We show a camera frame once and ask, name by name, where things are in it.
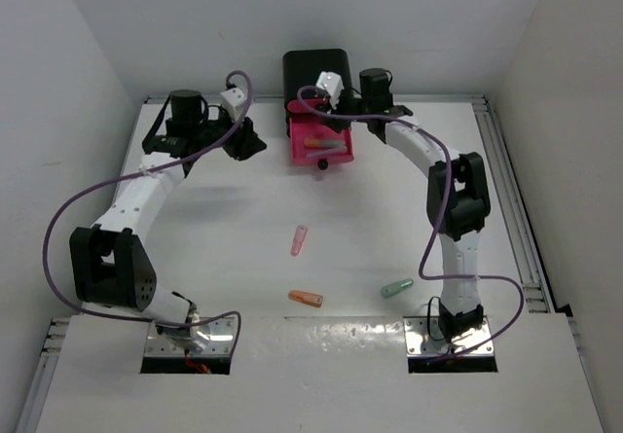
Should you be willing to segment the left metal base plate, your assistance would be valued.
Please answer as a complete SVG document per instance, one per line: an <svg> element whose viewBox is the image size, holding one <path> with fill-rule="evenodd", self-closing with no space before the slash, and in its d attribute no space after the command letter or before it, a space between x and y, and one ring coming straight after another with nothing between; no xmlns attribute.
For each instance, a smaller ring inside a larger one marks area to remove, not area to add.
<svg viewBox="0 0 623 433"><path fill-rule="evenodd" d="M170 328L151 324L144 345L147 357L229 356L236 334L236 319L226 317L192 328Z"/></svg>

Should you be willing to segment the purple pink highlighter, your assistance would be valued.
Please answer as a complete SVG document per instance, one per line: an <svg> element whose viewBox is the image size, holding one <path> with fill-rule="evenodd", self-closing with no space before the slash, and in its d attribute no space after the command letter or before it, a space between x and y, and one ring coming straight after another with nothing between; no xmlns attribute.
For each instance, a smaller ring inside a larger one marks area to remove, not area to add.
<svg viewBox="0 0 623 433"><path fill-rule="evenodd" d="M319 149L310 151L306 154L307 158L326 158L333 155L346 154L348 148L345 144L335 146L321 146Z"/></svg>

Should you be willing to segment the orange highlighter pen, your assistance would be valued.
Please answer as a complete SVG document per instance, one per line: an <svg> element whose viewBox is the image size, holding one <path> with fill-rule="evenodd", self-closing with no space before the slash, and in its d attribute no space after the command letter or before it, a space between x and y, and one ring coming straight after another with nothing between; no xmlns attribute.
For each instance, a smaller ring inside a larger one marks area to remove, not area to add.
<svg viewBox="0 0 623 433"><path fill-rule="evenodd" d="M289 291L288 299L309 307L320 308L323 305L323 297L321 295L302 290Z"/></svg>

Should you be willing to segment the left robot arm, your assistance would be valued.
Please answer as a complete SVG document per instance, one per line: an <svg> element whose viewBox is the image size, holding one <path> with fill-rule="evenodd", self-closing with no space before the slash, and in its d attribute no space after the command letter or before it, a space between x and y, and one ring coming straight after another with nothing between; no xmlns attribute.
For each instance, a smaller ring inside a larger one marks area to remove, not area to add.
<svg viewBox="0 0 623 433"><path fill-rule="evenodd" d="M76 295L83 303L123 308L154 322L159 335L185 352L208 344L195 303L159 284L144 241L167 198L185 180L196 154L214 145L236 161L266 149L243 115L244 90L230 87L210 105L196 90L174 90L142 141L140 174L92 226L69 239Z"/></svg>

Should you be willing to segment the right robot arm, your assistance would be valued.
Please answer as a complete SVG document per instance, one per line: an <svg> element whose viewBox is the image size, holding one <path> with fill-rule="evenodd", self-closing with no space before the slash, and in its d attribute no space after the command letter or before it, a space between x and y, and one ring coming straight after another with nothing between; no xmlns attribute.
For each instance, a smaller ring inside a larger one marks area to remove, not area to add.
<svg viewBox="0 0 623 433"><path fill-rule="evenodd" d="M406 107L394 104L389 86L389 74L380 68L361 72L357 97L335 72L321 72L315 83L328 103L322 110L325 125L338 131L362 122L425 175L428 242L440 243L443 260L438 327L441 339L450 342L484 321L477 265L480 233L491 213L484 160L475 152L452 151L420 127Z"/></svg>

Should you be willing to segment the pink drawer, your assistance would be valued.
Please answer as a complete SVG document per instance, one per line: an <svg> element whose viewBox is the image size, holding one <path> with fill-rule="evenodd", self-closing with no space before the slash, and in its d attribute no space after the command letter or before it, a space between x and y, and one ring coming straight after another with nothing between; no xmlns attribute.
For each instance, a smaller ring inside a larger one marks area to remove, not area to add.
<svg viewBox="0 0 623 433"><path fill-rule="evenodd" d="M291 162L297 166L329 166L354 161L351 130L336 132L311 114L295 114L288 119Z"/></svg>
<svg viewBox="0 0 623 433"><path fill-rule="evenodd" d="M315 112L328 113L331 108L325 99L311 98L303 101L290 100L285 106L285 110L289 117L303 117Z"/></svg>

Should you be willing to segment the black drawer cabinet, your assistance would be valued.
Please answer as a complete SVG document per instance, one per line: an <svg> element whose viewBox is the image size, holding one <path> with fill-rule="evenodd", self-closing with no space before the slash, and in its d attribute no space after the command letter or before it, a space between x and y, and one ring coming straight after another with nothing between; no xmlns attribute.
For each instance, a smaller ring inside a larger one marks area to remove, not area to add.
<svg viewBox="0 0 623 433"><path fill-rule="evenodd" d="M298 89L313 86L322 71L337 73L346 89L352 88L348 54L343 49L289 51L282 57L283 106L286 112L286 134L290 136L288 104L296 99Z"/></svg>

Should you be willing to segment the pink highlighter pen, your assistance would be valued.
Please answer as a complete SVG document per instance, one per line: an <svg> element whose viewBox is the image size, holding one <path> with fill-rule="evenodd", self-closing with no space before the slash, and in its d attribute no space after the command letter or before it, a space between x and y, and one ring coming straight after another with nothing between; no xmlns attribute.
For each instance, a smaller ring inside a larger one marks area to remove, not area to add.
<svg viewBox="0 0 623 433"><path fill-rule="evenodd" d="M296 257L301 253L306 237L307 237L307 233L308 233L307 226L299 225L296 228L295 234L292 240L291 250L290 250L290 254L293 257Z"/></svg>

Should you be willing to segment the orange cap white highlighter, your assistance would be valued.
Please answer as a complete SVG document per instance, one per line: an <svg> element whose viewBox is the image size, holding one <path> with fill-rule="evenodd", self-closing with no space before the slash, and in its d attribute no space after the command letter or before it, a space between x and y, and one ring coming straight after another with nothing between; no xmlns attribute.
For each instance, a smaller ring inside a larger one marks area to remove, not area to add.
<svg viewBox="0 0 623 433"><path fill-rule="evenodd" d="M304 147L308 149L319 149L321 146L335 146L345 144L345 141L340 139L325 139L325 138L305 138Z"/></svg>

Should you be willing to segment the metal base plate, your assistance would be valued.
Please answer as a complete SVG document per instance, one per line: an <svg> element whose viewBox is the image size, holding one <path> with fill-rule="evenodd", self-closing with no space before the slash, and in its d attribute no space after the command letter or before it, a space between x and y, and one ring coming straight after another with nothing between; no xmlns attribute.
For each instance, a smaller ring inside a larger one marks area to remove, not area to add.
<svg viewBox="0 0 623 433"><path fill-rule="evenodd" d="M236 334L236 319L226 317L192 328L170 328L151 324L144 345L147 357L229 356Z"/></svg>
<svg viewBox="0 0 623 433"><path fill-rule="evenodd" d="M410 359L427 359L442 355L493 357L494 344L488 318L483 324L453 336L447 342L439 328L437 316L416 316L403 320L407 355Z"/></svg>

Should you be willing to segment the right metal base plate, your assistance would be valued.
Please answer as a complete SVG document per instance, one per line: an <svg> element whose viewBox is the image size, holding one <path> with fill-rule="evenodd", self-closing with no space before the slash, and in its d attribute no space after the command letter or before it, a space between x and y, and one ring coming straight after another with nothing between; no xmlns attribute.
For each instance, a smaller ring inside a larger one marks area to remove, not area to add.
<svg viewBox="0 0 623 433"><path fill-rule="evenodd" d="M493 357L494 344L488 318L483 324L453 336L447 342L439 328L437 316L416 316L403 320L407 355L410 359L427 359L442 355Z"/></svg>

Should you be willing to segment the pink top drawer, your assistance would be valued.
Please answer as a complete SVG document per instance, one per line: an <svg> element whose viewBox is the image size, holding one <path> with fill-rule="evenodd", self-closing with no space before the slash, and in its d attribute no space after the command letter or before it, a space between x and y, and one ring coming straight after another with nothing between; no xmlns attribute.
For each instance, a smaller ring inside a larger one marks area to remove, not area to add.
<svg viewBox="0 0 623 433"><path fill-rule="evenodd" d="M325 99L311 98L303 101L290 100L285 106L285 110L289 117L303 117L315 112L328 113L331 108Z"/></svg>

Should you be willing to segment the green highlighter pen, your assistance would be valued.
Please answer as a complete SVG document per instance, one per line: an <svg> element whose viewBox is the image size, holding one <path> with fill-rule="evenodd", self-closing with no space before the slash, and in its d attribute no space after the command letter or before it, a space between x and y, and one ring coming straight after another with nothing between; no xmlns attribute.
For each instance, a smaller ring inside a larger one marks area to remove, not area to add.
<svg viewBox="0 0 623 433"><path fill-rule="evenodd" d="M405 278L383 286L380 293L384 299L389 299L410 289L413 285L414 280L412 278Z"/></svg>

